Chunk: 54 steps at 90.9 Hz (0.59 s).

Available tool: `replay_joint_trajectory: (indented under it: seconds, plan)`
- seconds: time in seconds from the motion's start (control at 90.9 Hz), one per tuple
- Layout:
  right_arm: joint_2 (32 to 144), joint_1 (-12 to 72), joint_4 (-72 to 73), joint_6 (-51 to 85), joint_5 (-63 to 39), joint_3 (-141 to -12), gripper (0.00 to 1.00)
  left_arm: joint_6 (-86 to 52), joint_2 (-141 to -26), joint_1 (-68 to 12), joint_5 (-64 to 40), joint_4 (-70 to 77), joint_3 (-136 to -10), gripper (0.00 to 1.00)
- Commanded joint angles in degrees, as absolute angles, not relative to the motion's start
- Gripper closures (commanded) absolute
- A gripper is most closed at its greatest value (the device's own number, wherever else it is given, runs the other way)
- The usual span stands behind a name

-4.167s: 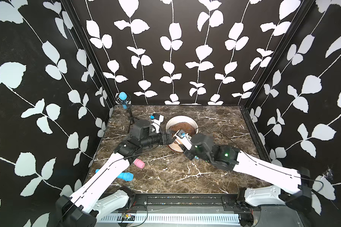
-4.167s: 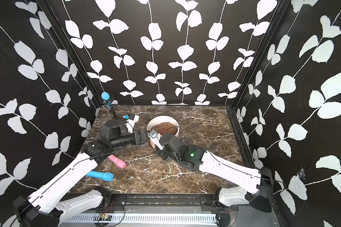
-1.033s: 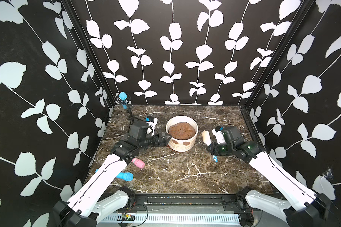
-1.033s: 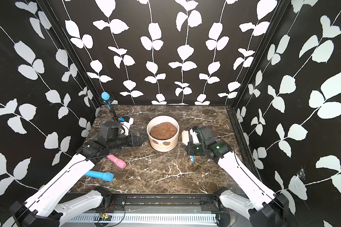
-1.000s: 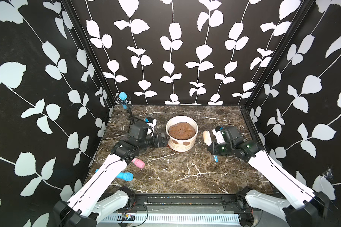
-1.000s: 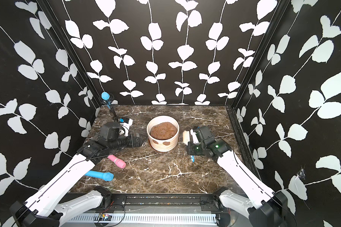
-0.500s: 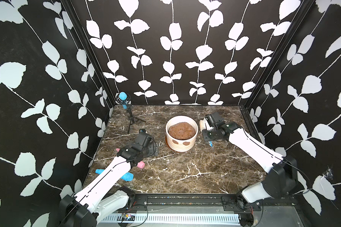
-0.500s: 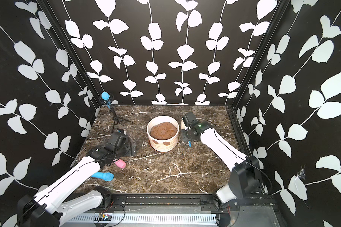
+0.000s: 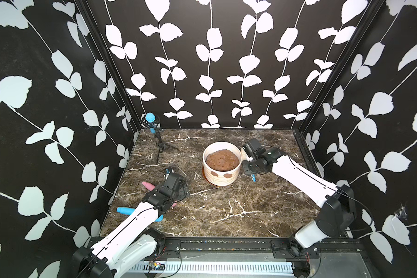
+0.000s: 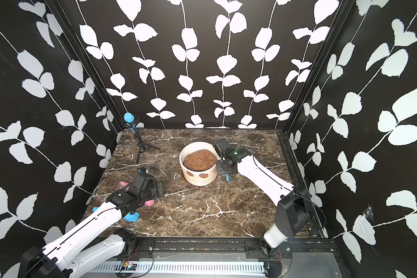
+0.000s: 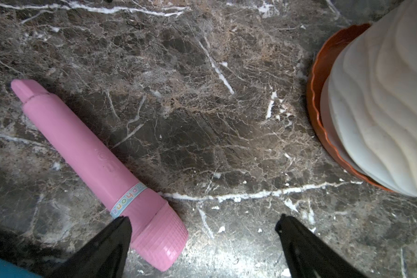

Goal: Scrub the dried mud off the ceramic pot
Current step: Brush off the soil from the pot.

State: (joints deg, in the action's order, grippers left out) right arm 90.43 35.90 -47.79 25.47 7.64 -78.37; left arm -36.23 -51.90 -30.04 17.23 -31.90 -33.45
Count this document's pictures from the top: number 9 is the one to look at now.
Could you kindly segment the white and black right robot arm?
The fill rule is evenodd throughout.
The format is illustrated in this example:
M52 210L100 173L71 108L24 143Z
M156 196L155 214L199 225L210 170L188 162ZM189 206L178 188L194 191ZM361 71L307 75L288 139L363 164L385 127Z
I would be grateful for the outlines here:
M295 162L279 148L265 149L257 139L242 147L246 175L273 173L297 187L320 208L317 217L289 237L287 250L299 258L317 242L336 238L356 218L356 199L347 186L336 186Z

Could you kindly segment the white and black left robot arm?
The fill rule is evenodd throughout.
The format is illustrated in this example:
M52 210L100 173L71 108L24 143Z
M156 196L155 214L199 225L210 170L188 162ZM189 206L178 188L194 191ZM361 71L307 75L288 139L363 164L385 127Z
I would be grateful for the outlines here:
M160 255L164 234L148 228L173 204L186 198L183 176L170 173L161 185L146 193L134 212L90 248L79 248L72 257L72 278L120 278L141 260Z

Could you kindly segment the terracotta saucer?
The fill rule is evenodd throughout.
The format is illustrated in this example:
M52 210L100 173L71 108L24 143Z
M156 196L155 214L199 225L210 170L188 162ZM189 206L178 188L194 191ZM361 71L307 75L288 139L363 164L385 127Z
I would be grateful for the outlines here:
M207 178L207 176L206 176L206 171L205 171L205 167L204 166L202 166L202 176L203 176L203 178L209 183L209 184L212 184L211 182L210 182L210 180Z

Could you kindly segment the white ceramic pot with mud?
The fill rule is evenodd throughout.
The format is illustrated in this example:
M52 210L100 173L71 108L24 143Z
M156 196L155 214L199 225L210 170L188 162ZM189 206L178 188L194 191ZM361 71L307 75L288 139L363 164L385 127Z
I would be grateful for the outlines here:
M213 185L228 186L238 177L242 162L240 149L229 142L215 142L203 152L206 176Z

